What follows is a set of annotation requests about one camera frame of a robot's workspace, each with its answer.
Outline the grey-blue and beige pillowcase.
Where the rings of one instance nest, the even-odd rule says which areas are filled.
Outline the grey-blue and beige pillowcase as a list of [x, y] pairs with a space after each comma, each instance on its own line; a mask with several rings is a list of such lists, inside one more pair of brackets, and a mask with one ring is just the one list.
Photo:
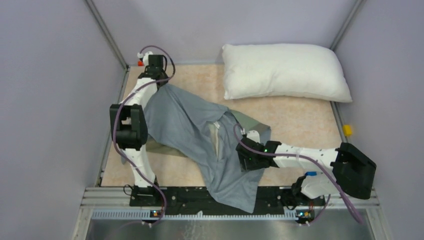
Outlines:
[[144, 108], [148, 134], [197, 163], [205, 186], [218, 203], [253, 213], [263, 170], [242, 171], [234, 126], [239, 111], [209, 102], [167, 83]]

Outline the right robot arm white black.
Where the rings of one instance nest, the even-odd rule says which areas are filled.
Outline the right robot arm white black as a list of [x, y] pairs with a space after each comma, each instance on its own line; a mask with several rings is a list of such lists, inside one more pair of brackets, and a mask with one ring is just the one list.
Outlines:
[[377, 165], [351, 143], [317, 149], [272, 140], [261, 144], [244, 136], [236, 151], [243, 171], [303, 169], [304, 174], [281, 199], [287, 207], [307, 206], [311, 201], [332, 194], [360, 200], [372, 196]]

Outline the white pillow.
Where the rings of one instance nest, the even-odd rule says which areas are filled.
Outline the white pillow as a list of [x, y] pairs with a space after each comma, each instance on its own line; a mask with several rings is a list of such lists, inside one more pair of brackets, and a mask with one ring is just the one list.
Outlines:
[[338, 57], [319, 45], [225, 44], [222, 59], [226, 100], [290, 96], [353, 101]]

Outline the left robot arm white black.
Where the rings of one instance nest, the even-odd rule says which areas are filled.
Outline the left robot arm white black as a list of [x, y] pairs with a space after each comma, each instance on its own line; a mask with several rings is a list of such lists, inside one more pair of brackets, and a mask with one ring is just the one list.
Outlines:
[[144, 71], [128, 96], [109, 108], [111, 135], [115, 150], [130, 164], [134, 176], [130, 206], [163, 207], [166, 198], [158, 187], [147, 155], [149, 134], [144, 109], [158, 88], [166, 83], [168, 60], [163, 54], [151, 51], [140, 53], [139, 57]]

